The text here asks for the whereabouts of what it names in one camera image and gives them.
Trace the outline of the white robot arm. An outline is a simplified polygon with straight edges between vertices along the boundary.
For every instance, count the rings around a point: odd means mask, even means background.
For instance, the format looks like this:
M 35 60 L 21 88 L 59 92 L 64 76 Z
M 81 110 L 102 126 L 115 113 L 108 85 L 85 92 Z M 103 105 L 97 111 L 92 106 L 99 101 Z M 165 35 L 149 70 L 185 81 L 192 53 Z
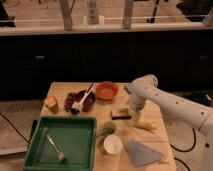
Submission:
M 128 105 L 132 111 L 140 112 L 145 101 L 159 107 L 188 123 L 206 137 L 199 171 L 213 171 L 213 108 L 190 101 L 158 88 L 158 79 L 148 74 L 134 79 L 127 85 L 130 92 Z

